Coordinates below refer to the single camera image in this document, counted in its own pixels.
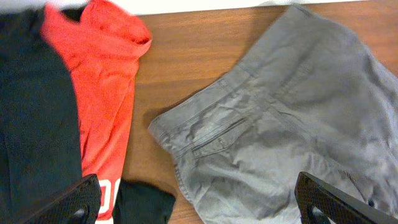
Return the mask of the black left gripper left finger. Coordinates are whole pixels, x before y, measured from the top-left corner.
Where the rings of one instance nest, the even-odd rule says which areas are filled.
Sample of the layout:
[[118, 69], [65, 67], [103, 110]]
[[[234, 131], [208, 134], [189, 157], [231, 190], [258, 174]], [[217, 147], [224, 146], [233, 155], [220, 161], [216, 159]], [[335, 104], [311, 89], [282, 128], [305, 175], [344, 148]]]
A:
[[90, 174], [18, 215], [23, 224], [90, 224], [98, 217], [101, 187]]

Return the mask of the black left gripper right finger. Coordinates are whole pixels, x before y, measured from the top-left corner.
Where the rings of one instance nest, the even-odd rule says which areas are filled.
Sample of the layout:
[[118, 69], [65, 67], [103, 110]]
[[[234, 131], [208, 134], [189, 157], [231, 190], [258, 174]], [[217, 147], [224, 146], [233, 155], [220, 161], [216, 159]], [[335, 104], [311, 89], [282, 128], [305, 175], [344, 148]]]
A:
[[303, 224], [397, 224], [386, 215], [308, 172], [298, 174], [295, 199]]

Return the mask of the grey shorts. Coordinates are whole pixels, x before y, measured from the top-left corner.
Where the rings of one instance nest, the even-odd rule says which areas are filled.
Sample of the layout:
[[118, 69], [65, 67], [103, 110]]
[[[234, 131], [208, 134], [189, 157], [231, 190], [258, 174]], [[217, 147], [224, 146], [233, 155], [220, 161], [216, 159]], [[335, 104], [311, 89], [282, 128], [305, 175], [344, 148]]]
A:
[[205, 223], [299, 223], [301, 171], [397, 216], [397, 78], [302, 6], [149, 131]]

